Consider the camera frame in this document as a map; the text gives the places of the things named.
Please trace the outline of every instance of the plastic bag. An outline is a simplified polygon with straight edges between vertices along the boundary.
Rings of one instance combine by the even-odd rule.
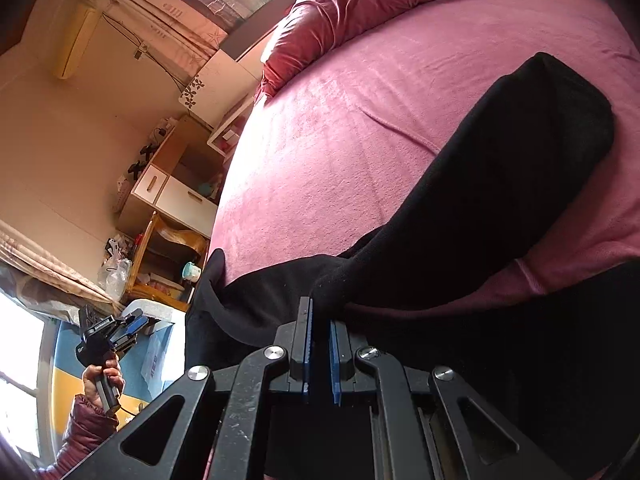
[[[111,255],[98,270],[98,286],[115,301],[120,301],[129,278],[131,260],[122,257],[115,240],[109,240]]]
[[[124,293],[124,286],[127,285],[130,270],[131,260],[123,258],[118,262],[118,266],[107,274],[104,290],[112,300],[120,301]]]

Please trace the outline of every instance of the black metal bracket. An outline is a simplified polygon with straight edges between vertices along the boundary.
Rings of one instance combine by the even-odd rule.
[[[262,480],[271,407],[308,393],[312,311],[301,298],[238,366],[191,368],[65,478]],[[369,406],[376,480],[570,480],[455,371],[403,367],[338,321],[329,334],[334,401]]]
[[[570,480],[451,368],[437,367],[431,384],[469,480]]]

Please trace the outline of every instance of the hand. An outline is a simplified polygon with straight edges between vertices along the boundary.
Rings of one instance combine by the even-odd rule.
[[[118,356],[111,352],[107,355],[107,361],[104,367],[101,366],[88,366],[84,372],[82,372],[82,382],[84,383],[84,396],[89,400],[96,408],[103,409],[100,395],[95,387],[94,381],[98,378],[100,373],[104,373],[108,378],[111,386],[115,386],[118,389],[118,396],[122,395],[124,390],[124,379],[122,378],[122,372],[120,371],[120,363],[118,362]]]

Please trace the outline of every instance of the air conditioner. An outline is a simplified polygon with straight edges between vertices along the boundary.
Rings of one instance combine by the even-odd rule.
[[[102,12],[90,4],[79,2],[66,26],[60,49],[54,60],[53,75],[67,79],[73,75],[91,40]]]

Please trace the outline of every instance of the purple sleeve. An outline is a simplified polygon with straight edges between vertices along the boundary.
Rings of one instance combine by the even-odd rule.
[[[104,415],[103,410],[92,405],[84,395],[77,395],[55,463],[46,469],[39,469],[36,475],[42,480],[60,480],[114,434],[117,427],[117,418]]]

